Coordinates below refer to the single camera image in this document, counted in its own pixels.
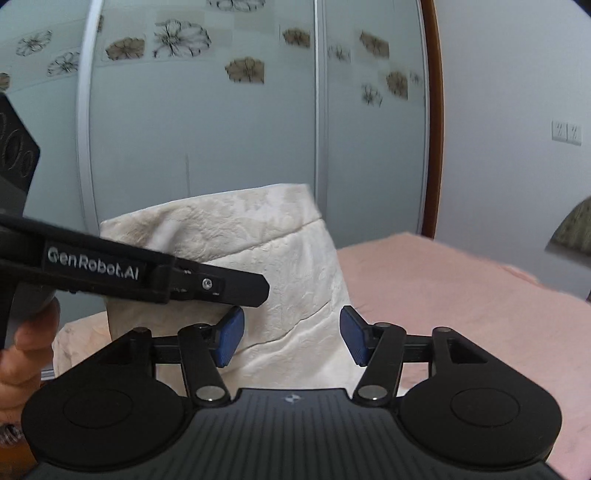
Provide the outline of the person's left hand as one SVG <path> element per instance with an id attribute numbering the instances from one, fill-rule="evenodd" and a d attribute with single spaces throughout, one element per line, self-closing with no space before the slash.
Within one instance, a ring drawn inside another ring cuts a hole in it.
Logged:
<path id="1" fill-rule="evenodd" d="M 23 445 L 16 431 L 24 405 L 41 386 L 42 370 L 53 358 L 52 343 L 59 326 L 60 305 L 53 299 L 16 330 L 13 345 L 1 351 L 1 478 L 13 479 L 27 463 L 9 453 Z"/>

